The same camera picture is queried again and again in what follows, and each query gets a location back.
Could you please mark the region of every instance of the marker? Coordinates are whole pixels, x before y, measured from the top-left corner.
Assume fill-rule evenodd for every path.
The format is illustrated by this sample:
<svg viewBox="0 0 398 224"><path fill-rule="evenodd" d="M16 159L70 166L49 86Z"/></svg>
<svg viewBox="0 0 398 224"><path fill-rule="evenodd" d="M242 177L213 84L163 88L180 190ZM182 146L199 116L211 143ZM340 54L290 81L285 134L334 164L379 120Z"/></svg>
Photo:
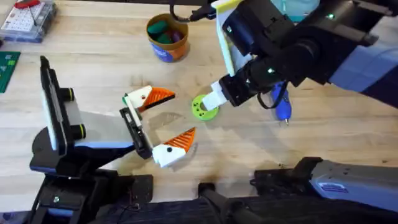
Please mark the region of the marker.
<svg viewBox="0 0 398 224"><path fill-rule="evenodd" d="M275 101L276 98L279 96L283 83L277 83L271 90L272 100ZM292 116L292 105L290 104L289 100L289 93L287 90L284 93L282 101L279 105L275 108L275 113L280 121L285 121L286 125L289 125L289 119Z"/></svg>

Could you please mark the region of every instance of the circuit board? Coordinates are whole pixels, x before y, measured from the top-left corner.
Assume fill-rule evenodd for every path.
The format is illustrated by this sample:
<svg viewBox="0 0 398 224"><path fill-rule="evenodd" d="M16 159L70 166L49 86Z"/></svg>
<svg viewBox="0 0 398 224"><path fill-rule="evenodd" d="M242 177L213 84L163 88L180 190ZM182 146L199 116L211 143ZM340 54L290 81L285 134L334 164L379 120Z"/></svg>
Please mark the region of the circuit board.
<svg viewBox="0 0 398 224"><path fill-rule="evenodd" d="M0 52L0 93L5 93L20 52Z"/></svg>

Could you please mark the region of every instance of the cup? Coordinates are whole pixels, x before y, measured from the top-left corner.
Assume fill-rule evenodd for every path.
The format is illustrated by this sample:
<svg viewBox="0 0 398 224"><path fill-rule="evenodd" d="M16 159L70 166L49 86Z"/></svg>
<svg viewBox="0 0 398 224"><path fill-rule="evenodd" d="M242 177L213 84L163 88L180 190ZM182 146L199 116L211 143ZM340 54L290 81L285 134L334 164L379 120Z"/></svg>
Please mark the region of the cup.
<svg viewBox="0 0 398 224"><path fill-rule="evenodd" d="M183 37L178 42L172 44L162 44L154 40L148 34L147 30L149 26L159 21L165 21L168 24L169 29L179 31ZM156 56L163 62L174 62L182 58L187 53L188 25L175 21L170 14L160 14L153 17L147 23L146 28L146 34L150 44L152 45Z"/></svg>

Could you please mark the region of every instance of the green object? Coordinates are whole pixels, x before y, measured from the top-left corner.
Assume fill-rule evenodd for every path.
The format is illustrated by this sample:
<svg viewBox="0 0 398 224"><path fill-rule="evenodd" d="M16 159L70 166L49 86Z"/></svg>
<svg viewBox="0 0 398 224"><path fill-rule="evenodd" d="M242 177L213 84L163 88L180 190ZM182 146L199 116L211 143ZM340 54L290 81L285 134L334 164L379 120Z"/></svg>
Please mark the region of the green object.
<svg viewBox="0 0 398 224"><path fill-rule="evenodd" d="M167 29L166 21L159 21L148 27L149 34L161 34Z"/></svg>
<svg viewBox="0 0 398 224"><path fill-rule="evenodd" d="M201 100L206 95L199 95L195 97L192 101L192 113L193 115L202 121L209 121L213 119L218 114L218 108L215 108L211 111L206 111L201 108Z"/></svg>
<svg viewBox="0 0 398 224"><path fill-rule="evenodd" d="M0 52L0 93L5 93L20 52Z"/></svg>
<svg viewBox="0 0 398 224"><path fill-rule="evenodd" d="M172 39L169 37L169 35L167 35L167 34L162 34L162 35L160 35L157 39L156 39L156 41L158 41L159 43L161 43L161 44L172 44L173 43L173 41L172 41Z"/></svg>
<svg viewBox="0 0 398 224"><path fill-rule="evenodd" d="M127 106L127 103L126 103L126 100L124 99L124 97L122 97L122 101L123 101L124 105Z"/></svg>

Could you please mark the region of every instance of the wooden table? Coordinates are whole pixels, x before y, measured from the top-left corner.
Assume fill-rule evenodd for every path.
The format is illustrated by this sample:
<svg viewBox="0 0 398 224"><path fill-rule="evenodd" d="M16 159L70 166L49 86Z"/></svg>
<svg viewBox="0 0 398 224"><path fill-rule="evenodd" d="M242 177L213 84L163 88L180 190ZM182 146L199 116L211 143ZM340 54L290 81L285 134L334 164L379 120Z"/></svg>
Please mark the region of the wooden table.
<svg viewBox="0 0 398 224"><path fill-rule="evenodd" d="M12 0L0 3L5 14ZM152 52L146 22L168 6L58 1L60 13L42 44L6 43L1 50L22 55L5 94L0 95L0 211L29 210L43 174L29 162L35 135L45 126L40 100L39 56L57 71L61 86L73 87L80 109L119 116L121 97L153 85L176 99L144 113L155 143L196 126L186 158L160 169L135 153L108 165L121 174L152 174L154 202L190 200L201 181L213 181L227 196L253 194L256 169L295 165L303 156L336 162L398 166L398 110L357 93L310 80L290 86L294 108L290 126L275 120L256 99L239 108L227 104L209 122L193 117L191 100L208 93L226 73L214 21L189 25L190 51L177 63L163 63ZM181 6L188 15L195 7Z"/></svg>

